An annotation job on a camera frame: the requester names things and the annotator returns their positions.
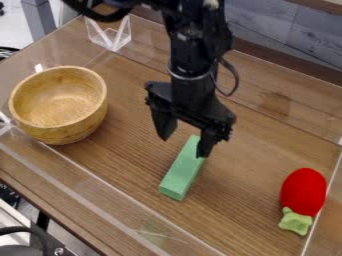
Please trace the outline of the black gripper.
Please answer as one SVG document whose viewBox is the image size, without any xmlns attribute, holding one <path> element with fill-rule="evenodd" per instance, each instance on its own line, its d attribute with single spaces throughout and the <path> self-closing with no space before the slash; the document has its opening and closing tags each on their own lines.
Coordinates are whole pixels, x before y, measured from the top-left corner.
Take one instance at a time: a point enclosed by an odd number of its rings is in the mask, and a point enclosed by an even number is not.
<svg viewBox="0 0 342 256">
<path fill-rule="evenodd" d="M 215 95 L 216 78 L 217 69 L 213 68 L 201 77 L 180 78 L 172 75 L 169 82 L 145 83 L 145 104 L 151 109 L 157 136 L 167 140 L 179 120 L 199 128 L 199 158 L 207 158 L 216 143 L 229 139 L 236 120 Z"/>
</svg>

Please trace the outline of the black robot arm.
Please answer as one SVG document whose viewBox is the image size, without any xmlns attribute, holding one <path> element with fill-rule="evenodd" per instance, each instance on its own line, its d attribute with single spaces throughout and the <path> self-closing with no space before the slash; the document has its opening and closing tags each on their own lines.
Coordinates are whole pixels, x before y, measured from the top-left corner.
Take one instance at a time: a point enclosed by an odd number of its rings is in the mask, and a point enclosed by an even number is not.
<svg viewBox="0 0 342 256">
<path fill-rule="evenodd" d="M 121 20 L 135 7 L 145 5 L 161 13 L 169 38 L 169 82 L 145 83 L 145 104 L 156 133 L 168 139 L 180 121 L 200 130 L 196 155 L 207 157 L 213 146 L 228 140 L 236 116 L 220 103 L 217 67 L 232 69 L 224 54 L 234 35 L 224 15 L 224 0 L 100 0 L 115 8 L 96 12 L 84 0 L 63 2 L 85 17 L 100 22 Z"/>
</svg>

